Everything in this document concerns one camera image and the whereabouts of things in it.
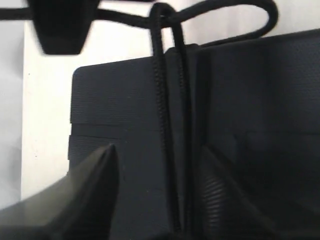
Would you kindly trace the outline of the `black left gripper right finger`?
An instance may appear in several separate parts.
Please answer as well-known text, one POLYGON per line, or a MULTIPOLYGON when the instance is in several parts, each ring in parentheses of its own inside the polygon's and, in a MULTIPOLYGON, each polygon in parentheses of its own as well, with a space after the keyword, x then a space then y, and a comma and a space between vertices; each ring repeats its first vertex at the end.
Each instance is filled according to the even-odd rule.
POLYGON ((205 240, 318 240, 320 215, 241 176, 221 152, 201 150, 199 200, 205 240))

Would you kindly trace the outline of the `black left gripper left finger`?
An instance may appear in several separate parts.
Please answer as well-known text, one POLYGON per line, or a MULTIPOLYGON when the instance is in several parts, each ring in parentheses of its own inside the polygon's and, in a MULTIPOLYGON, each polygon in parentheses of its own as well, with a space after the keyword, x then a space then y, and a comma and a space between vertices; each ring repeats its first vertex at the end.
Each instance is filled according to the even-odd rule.
POLYGON ((65 177, 0 212, 2 240, 107 240, 119 192, 113 144, 99 147, 65 177))

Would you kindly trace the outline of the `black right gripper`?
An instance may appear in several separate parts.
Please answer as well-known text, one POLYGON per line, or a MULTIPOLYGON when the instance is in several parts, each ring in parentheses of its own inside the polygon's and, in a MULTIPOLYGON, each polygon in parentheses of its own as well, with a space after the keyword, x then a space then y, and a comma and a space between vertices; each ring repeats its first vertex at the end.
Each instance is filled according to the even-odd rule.
POLYGON ((98 0, 28 0, 38 41, 47 55, 78 55, 99 6, 98 0))

